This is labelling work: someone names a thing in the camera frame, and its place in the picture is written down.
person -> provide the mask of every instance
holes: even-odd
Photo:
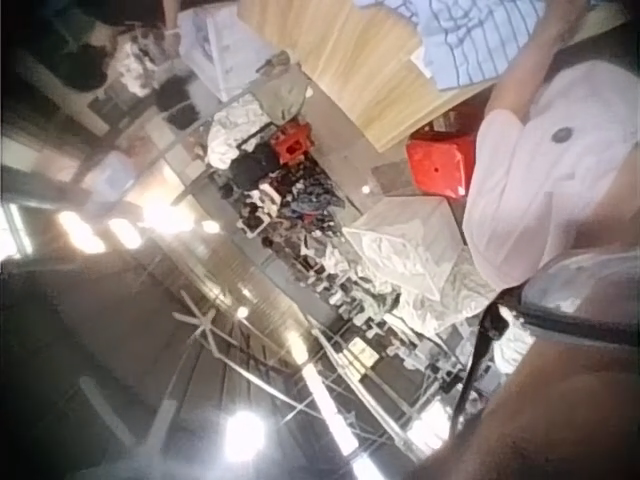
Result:
[[[67,87],[88,93],[106,85],[110,60],[106,48],[84,43],[61,54],[56,62],[47,62],[47,68]]]
[[[229,0],[77,0],[78,9],[111,27],[138,24],[163,28],[167,49],[177,56],[180,46],[178,14],[183,10],[227,3]]]
[[[618,228],[638,204],[632,196],[608,219],[597,210],[616,175],[636,165],[638,79],[596,60],[544,84],[586,4],[548,2],[529,42],[496,84],[478,132],[462,227],[476,267],[497,290],[530,278],[580,230],[595,235],[605,223]],[[595,229],[587,225],[590,216],[599,216]]]
[[[612,166],[613,175],[608,175],[605,185],[592,190],[604,191],[590,213],[579,218],[580,225],[573,229],[570,239],[565,239],[566,243],[561,243],[561,248],[550,248],[556,255],[574,245],[638,245],[640,233],[637,219],[635,223],[630,220],[632,212],[640,210],[640,152],[637,137],[627,139],[626,135],[637,128],[637,117],[625,114],[631,113],[627,112],[629,109],[637,115],[637,80],[598,62],[562,72],[542,94],[538,91],[552,57],[575,31],[587,8],[587,2],[582,0],[547,1],[547,11],[529,43],[494,89],[478,137],[480,175],[488,175],[482,171],[486,166],[483,163],[497,168],[493,187],[500,193],[509,187],[502,183],[500,175],[504,169],[513,168],[518,158],[528,162],[531,177],[536,175],[536,169],[547,165],[545,155],[559,149],[562,155],[552,156],[557,163],[568,155],[578,155],[583,162],[581,168],[596,168],[589,163],[595,154],[601,163]],[[625,105],[632,96],[628,89],[635,101]],[[523,124],[527,117],[529,122]],[[573,148],[567,150],[558,146],[567,147],[571,138],[560,143],[549,139],[563,122],[571,122],[573,128]],[[527,138],[534,133],[537,135],[533,139]],[[560,136],[558,140],[570,135],[565,131]],[[517,187],[526,186],[520,183]],[[547,187],[550,194],[557,192],[556,183]],[[474,195],[487,193],[478,185],[472,184],[471,188],[476,189]],[[482,208],[473,206],[469,213],[484,214]],[[518,217],[526,223],[531,214],[517,210],[509,213],[512,216],[508,218],[496,215],[485,221],[500,226]],[[474,229],[474,222],[467,220],[470,242],[477,241]],[[523,241],[521,254],[527,253],[525,247]],[[478,243],[472,248],[474,259],[487,254]],[[479,259],[481,271],[492,272],[492,266],[482,260]],[[500,266],[507,267],[508,262]],[[535,270],[537,265],[531,263],[529,269]],[[512,281],[526,280],[530,270],[518,270]],[[577,314],[586,316],[580,310]],[[640,478],[639,364],[634,350],[536,340],[484,411],[467,421],[457,435],[405,480]]]

red plastic stool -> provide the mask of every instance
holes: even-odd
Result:
[[[468,194],[471,185],[476,132],[482,117],[467,108],[449,115],[455,120],[446,127],[436,129],[434,121],[411,134],[406,152],[413,181],[420,190],[461,198]]]
[[[285,123],[269,140],[280,157],[282,165],[293,165],[304,158],[311,150],[311,125],[292,120]]]

light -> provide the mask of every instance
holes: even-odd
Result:
[[[202,222],[202,229],[206,233],[215,235],[216,233],[220,233],[220,224],[218,222],[214,222],[213,220],[205,220],[204,222]]]
[[[135,250],[142,245],[142,237],[140,237],[140,233],[131,222],[122,218],[114,218],[109,220],[109,228],[118,237],[120,243],[129,250]]]
[[[83,222],[77,213],[62,212],[58,215],[58,221],[78,250],[90,255],[106,251],[104,242],[93,233],[93,229]]]
[[[429,405],[416,420],[407,435],[425,453],[431,453],[442,446],[449,434],[450,419],[439,401]]]
[[[353,472],[358,480],[384,480],[378,467],[367,456],[362,456],[353,462]]]
[[[342,454],[345,457],[351,455],[358,448],[358,439],[347,425],[344,417],[335,413],[330,417],[325,417],[325,421]]]
[[[227,421],[225,455],[230,462],[253,459],[264,447],[264,422],[251,412],[238,412]]]
[[[169,235],[189,232],[194,227],[193,217],[183,209],[155,203],[144,207],[144,221],[146,226]]]
[[[236,316],[238,318],[247,318],[248,315],[249,315],[249,309],[247,307],[240,307],[236,312]]]
[[[291,356],[298,365],[302,365],[309,360],[309,352],[307,346],[304,344],[300,336],[296,333],[289,333],[287,335],[289,341],[289,349],[291,350]]]
[[[16,228],[18,229],[18,236],[20,237],[20,241],[22,242],[22,246],[25,249],[25,253],[27,255],[31,255],[33,253],[33,245],[31,245],[31,240],[29,239],[29,234],[27,233],[27,229],[24,226],[24,222],[22,221],[22,215],[20,215],[20,209],[17,205],[13,203],[9,205],[9,210],[11,211],[11,216],[13,217],[13,221],[16,224]]]

white cloth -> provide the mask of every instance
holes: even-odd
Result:
[[[546,86],[525,125],[506,110],[484,120],[463,230],[496,289],[570,248],[638,141],[639,85],[622,69],[588,62]]]
[[[505,375],[515,372],[535,341],[535,338],[518,322],[509,322],[509,325],[504,336],[493,346],[493,360],[496,368]]]
[[[213,117],[207,138],[207,162],[216,168],[226,170],[240,154],[237,145],[269,123],[269,117],[262,111],[252,94],[247,94],[228,105]],[[253,151],[260,137],[254,137],[243,145],[243,149]]]

window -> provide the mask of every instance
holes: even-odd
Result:
[[[356,337],[349,342],[347,348],[338,354],[338,358],[347,367],[347,375],[360,380],[366,373],[366,369],[371,368],[380,358],[380,355],[367,345],[364,340]]]
[[[4,208],[0,208],[0,260],[17,256],[18,245],[11,234]]]

